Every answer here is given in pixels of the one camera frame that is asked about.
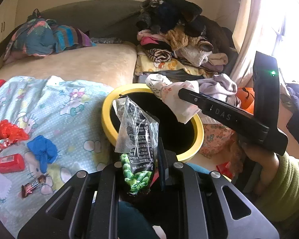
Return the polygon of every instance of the green sleeve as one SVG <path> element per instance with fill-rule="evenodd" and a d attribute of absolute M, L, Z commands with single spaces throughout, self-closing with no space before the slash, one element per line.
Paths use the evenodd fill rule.
<path fill-rule="evenodd" d="M 299 160 L 287 153 L 278 158 L 278 172 L 255 205 L 269 221 L 287 227 L 299 216 Z"/>

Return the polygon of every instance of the hello kitty yellow blanket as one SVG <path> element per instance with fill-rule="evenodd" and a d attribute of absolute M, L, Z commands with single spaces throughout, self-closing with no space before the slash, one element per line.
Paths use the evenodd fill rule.
<path fill-rule="evenodd" d="M 21 227 L 67 182 L 83 169 L 102 170 L 110 160 L 109 142 L 101 127 L 101 108 L 113 89 L 101 83 L 64 81 L 51 76 L 46 80 L 17 76 L 0 87 L 0 120 L 23 128 L 30 139 L 12 145 L 0 157 L 21 154 L 25 170 L 4 174 L 11 187 L 0 194 L 0 220 L 16 238 Z M 21 198 L 21 185 L 42 175 L 39 161 L 27 142 L 43 135 L 57 148 L 57 157 L 48 164 L 45 183 L 33 194 Z"/>

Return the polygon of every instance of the person's leg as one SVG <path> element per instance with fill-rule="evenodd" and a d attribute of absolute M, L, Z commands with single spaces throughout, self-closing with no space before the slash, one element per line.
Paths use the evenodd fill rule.
<path fill-rule="evenodd" d="M 159 239 L 144 216 L 128 202 L 119 202 L 117 223 L 120 239 Z"/>
<path fill-rule="evenodd" d="M 201 173 L 206 173 L 206 174 L 210 173 L 210 171 L 208 171 L 204 167 L 201 167 L 197 164 L 192 164 L 192 163 L 186 163 L 186 164 L 189 165 L 191 168 L 193 168 L 194 171 L 196 171 L 196 172 L 201 172 Z"/>

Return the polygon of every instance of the human hand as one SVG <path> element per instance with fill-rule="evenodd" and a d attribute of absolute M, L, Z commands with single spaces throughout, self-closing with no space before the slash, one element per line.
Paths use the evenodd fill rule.
<path fill-rule="evenodd" d="M 270 152 L 258 145 L 244 143 L 241 147 L 248 158 L 262 166 L 260 180 L 254 188 L 254 193 L 260 196 L 276 176 L 279 168 L 279 159 L 274 152 Z M 231 152 L 235 152 L 231 157 L 229 167 L 234 175 L 241 173 L 243 169 L 245 155 L 241 147 L 235 142 L 230 149 Z"/>

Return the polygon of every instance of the metal screw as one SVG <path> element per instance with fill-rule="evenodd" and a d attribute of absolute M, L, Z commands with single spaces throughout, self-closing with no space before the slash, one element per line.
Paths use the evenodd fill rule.
<path fill-rule="evenodd" d="M 218 178 L 220 178 L 220 173 L 217 172 L 217 171 L 212 171 L 212 172 L 211 172 L 211 176 L 212 176 L 213 178 L 218 179 Z"/>
<path fill-rule="evenodd" d="M 184 164 L 181 163 L 181 162 L 174 162 L 174 167 L 175 167 L 175 168 L 180 169 L 180 168 L 183 168 L 183 166 L 184 166 Z"/>
<path fill-rule="evenodd" d="M 84 178 L 86 176 L 86 171 L 78 171 L 77 172 L 77 177 L 78 178 Z"/>
<path fill-rule="evenodd" d="M 120 161 L 117 161 L 117 162 L 114 163 L 114 166 L 116 168 L 121 168 L 122 167 L 122 163 Z"/>

